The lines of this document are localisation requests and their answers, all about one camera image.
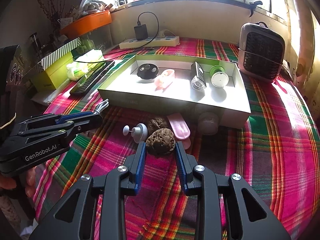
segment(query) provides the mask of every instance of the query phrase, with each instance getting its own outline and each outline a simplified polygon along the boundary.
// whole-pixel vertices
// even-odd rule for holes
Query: open cardboard box
[[[190,82],[191,65],[198,62],[206,81],[204,91],[194,90]],[[146,81],[137,76],[142,64],[151,63],[159,68],[175,70],[175,80],[162,90],[154,80]],[[212,66],[222,66],[229,76],[223,88],[211,84],[209,71]],[[98,88],[103,99],[115,106],[129,107],[160,115],[181,113],[184,118],[197,121],[203,112],[214,112],[220,124],[241,129],[251,111],[242,77],[236,64],[214,59],[176,55],[136,55],[124,62]]]

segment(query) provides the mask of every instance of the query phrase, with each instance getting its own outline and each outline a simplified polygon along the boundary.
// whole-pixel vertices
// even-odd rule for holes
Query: white cable
[[[106,99],[99,104],[97,104],[95,112],[100,114],[104,109],[106,109],[109,106],[109,99]]]
[[[164,37],[165,37],[165,34],[164,34],[165,32],[169,32],[169,33],[171,33],[173,36],[176,36],[172,31],[165,29],[165,30],[159,31],[158,38],[159,38],[159,39],[164,38]]]
[[[11,124],[11,123],[13,122],[13,120],[16,119],[16,117],[17,117],[17,113],[14,113],[14,117],[12,117],[12,119],[11,119],[9,122],[7,122],[7,123],[4,124],[3,126],[1,126],[1,127],[0,127],[0,130],[1,130],[2,128],[8,126],[9,124]]]

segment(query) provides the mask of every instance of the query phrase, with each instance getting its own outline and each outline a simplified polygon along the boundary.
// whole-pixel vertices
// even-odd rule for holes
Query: pink toy
[[[182,140],[181,142],[185,150],[189,149],[189,147],[191,146],[191,141],[189,138]]]
[[[176,113],[172,115],[168,115],[168,120],[171,124],[172,131],[179,140],[185,140],[190,136],[190,130],[187,126],[186,122],[183,120],[181,114]]]
[[[162,89],[167,88],[174,80],[174,70],[166,69],[162,72],[161,75],[155,78],[156,87],[160,87]]]

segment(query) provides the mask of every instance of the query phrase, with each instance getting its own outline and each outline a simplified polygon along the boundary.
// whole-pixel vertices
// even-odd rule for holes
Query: yellow box
[[[68,78],[67,64],[72,62],[73,56],[70,51],[55,61],[45,71],[31,78],[31,82],[34,84],[38,92],[44,90],[55,90]]]

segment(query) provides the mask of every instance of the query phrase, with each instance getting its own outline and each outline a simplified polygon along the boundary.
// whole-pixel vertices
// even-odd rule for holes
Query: table
[[[238,49],[217,41],[181,38],[177,47],[160,47],[139,54],[174,54],[237,60]],[[120,57],[126,60],[132,55]],[[193,154],[217,174],[241,174],[296,239],[316,211],[319,192],[320,140],[310,112],[298,90],[283,77],[274,84],[243,75],[251,116],[242,130],[219,127],[214,136],[191,130]],[[53,101],[46,113],[70,114],[93,110],[102,99],[100,81],[84,98],[72,100],[74,82]],[[137,144],[123,136],[124,125],[146,123],[153,114],[110,106],[94,134],[80,134],[66,154],[36,168],[37,190],[33,197],[36,218],[41,219],[79,177],[106,174],[134,154]],[[137,197],[125,199],[128,239],[193,239],[196,198],[180,190],[175,160],[147,156],[142,188]],[[95,239],[99,239],[101,198]]]

